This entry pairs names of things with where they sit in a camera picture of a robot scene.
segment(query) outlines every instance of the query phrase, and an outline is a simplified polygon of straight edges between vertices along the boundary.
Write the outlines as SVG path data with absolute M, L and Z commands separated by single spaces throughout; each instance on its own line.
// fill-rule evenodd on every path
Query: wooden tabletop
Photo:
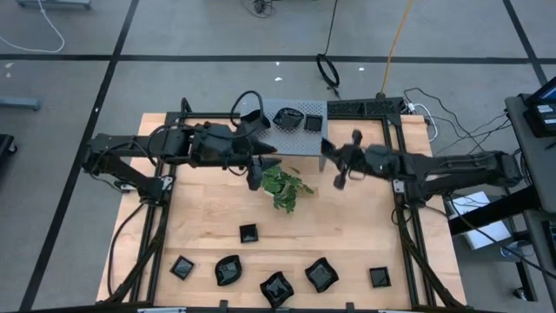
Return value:
M 144 114 L 139 135 L 148 135 L 164 123 L 164 117 Z M 402 122 L 407 150 L 430 155 L 423 118 L 403 116 Z M 331 120 L 328 138 L 341 146 L 351 141 L 355 128 L 363 133 L 362 146 L 384 144 L 381 123 L 375 121 Z M 145 158 L 134 158 L 131 164 L 145 175 L 154 173 L 154 167 Z M 178 168 L 155 305 L 217 307 L 220 300 L 226 299 L 230 307 L 269 308 L 259 285 L 276 271 L 282 271 L 295 290 L 295 295 L 283 304 L 287 307 L 341 309 L 346 302 L 353 302 L 357 309 L 411 308 L 400 235 L 390 221 L 394 208 L 390 183 L 368 176 L 360 182 L 347 181 L 346 188 L 340 191 L 333 186 L 338 171 L 330 162 L 320 173 L 317 157 L 285 156 L 282 168 L 288 166 L 300 170 L 303 181 L 315 190 L 314 195 L 298 198 L 292 214 L 274 209 L 272 199 L 262 190 L 248 190 L 244 176 L 217 168 L 191 169 L 187 165 Z M 136 193 L 122 196 L 115 229 L 137 204 Z M 439 197 L 428 205 L 444 210 Z M 136 262 L 145 212 L 129 222 L 118 238 L 113 288 Z M 446 218 L 431 210 L 420 210 L 420 220 L 431 267 L 453 296 L 465 303 Z M 259 241 L 241 244 L 239 226 L 250 223 L 257 224 Z M 215 264 L 234 254 L 240 256 L 242 277 L 229 286 L 218 287 Z M 169 272 L 179 256 L 195 264 L 185 281 Z M 304 270 L 323 256 L 340 280 L 317 294 Z M 388 267 L 392 286 L 374 289 L 368 269 L 384 266 Z M 415 263 L 414 267 L 420 303 L 425 304 L 421 274 Z M 150 269 L 149 264 L 144 273 L 148 275 Z M 140 298 L 146 295 L 144 281 Z M 97 298 L 107 296 L 105 268 Z

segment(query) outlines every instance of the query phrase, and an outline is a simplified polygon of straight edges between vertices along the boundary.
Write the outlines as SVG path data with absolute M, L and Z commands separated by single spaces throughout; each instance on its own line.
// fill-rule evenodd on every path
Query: gray floor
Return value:
M 93 10 L 47 9 L 66 39 L 63 54 L 111 54 L 130 0 L 93 0 Z M 329 54 L 384 57 L 405 8 L 404 0 L 340 1 Z M 512 0 L 538 57 L 556 57 L 552 0 Z M 276 15 L 250 16 L 236 1 L 141 0 L 123 54 L 315 55 L 326 47 L 334 0 L 283 0 Z M 30 48 L 55 49 L 56 34 L 37 10 L 0 3 L 0 36 Z M 0 53 L 21 53 L 0 43 Z M 526 57 L 501 0 L 416 0 L 396 55 L 404 57 Z M 17 310 L 35 266 L 107 62 L 0 61 L 0 95 L 38 97 L 38 112 L 0 109 L 0 132 L 17 137 L 18 154 L 0 178 L 0 311 Z M 384 63 L 337 63 L 342 98 L 373 97 Z M 556 65 L 544 65 L 547 77 Z M 461 123 L 474 129 L 502 113 L 505 97 L 539 88 L 530 64 L 394 63 L 387 94 L 421 87 L 442 99 Z M 177 110 L 187 97 L 196 111 L 226 111 L 244 90 L 264 97 L 332 100 L 314 63 L 120 62 L 96 132 L 136 132 L 143 112 Z M 451 118 L 417 92 L 409 97 L 434 116 Z M 504 122 L 501 118 L 493 126 Z M 438 122 L 432 142 L 440 151 L 457 139 Z M 513 152 L 511 128 L 483 144 Z M 467 153 L 463 141 L 442 154 Z M 34 308 L 93 303 L 116 219 L 119 195 L 79 176 L 68 213 Z M 538 303 L 512 298 L 519 287 L 512 263 L 490 249 L 470 251 L 455 238 L 460 271 L 471 305 L 506 312 L 548 312 L 552 307 L 538 273 Z

